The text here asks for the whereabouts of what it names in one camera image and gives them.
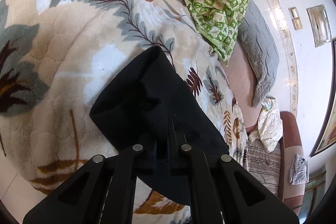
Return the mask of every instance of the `beige floor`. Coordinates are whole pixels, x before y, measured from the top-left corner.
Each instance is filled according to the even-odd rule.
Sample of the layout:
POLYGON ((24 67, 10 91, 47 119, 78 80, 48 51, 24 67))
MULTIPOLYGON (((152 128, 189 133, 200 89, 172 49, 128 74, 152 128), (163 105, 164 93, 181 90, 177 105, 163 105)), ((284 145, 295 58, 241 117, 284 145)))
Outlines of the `beige floor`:
POLYGON ((25 181, 0 152, 0 199, 15 219, 24 216, 45 197, 25 181))

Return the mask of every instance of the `gray quilted fabric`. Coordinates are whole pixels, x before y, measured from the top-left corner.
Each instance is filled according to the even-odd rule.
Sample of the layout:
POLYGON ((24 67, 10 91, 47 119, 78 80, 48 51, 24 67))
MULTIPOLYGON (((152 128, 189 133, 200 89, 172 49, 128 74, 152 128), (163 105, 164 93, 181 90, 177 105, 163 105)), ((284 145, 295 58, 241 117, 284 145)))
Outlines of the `gray quilted fabric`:
POLYGON ((279 54, 263 15, 253 0, 238 28, 238 38, 258 80, 253 98, 253 106, 257 107, 275 83, 279 54))

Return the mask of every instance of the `striped fabric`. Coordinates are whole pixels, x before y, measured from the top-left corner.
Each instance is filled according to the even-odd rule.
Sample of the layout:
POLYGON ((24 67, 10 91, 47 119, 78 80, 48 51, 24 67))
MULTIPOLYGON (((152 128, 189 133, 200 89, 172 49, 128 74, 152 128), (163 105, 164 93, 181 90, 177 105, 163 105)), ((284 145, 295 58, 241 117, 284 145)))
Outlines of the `striped fabric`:
POLYGON ((267 153, 263 143, 257 139, 248 146, 249 172, 271 193, 278 196, 281 151, 280 143, 275 150, 267 153))

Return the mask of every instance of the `metal pin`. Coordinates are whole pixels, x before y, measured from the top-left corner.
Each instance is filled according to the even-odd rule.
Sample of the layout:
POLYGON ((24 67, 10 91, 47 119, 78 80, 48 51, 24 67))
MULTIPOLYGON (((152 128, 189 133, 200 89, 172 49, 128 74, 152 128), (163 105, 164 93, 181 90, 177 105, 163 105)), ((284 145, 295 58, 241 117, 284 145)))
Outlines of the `metal pin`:
POLYGON ((143 150, 143 146, 141 144, 135 144, 135 145, 133 145, 133 150, 134 151, 141 151, 141 150, 143 150))
POLYGON ((100 162, 102 162, 103 161, 103 156, 102 155, 95 155, 94 157, 93 157, 93 162, 95 162, 95 163, 100 163, 100 162))
POLYGON ((222 155, 220 159, 224 162, 230 162, 232 160, 231 156, 227 154, 222 155))
POLYGON ((183 144, 183 145, 181 146, 181 149, 182 149, 183 151, 190 151, 190 150, 191 150, 191 146, 188 145, 188 144, 183 144))

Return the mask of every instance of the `beige fleece blanket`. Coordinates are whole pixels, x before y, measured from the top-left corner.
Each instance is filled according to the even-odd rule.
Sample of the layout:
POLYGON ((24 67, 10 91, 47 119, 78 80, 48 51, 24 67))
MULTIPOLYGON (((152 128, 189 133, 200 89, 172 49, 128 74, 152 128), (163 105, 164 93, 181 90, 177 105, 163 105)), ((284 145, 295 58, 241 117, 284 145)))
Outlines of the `beige fleece blanket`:
MULTIPOLYGON (((183 0, 0 0, 0 151, 35 189, 48 194, 94 155, 117 154, 89 112, 116 74, 153 45, 243 165, 240 108, 183 0)), ((189 216, 188 206, 138 180, 133 223, 189 216)))

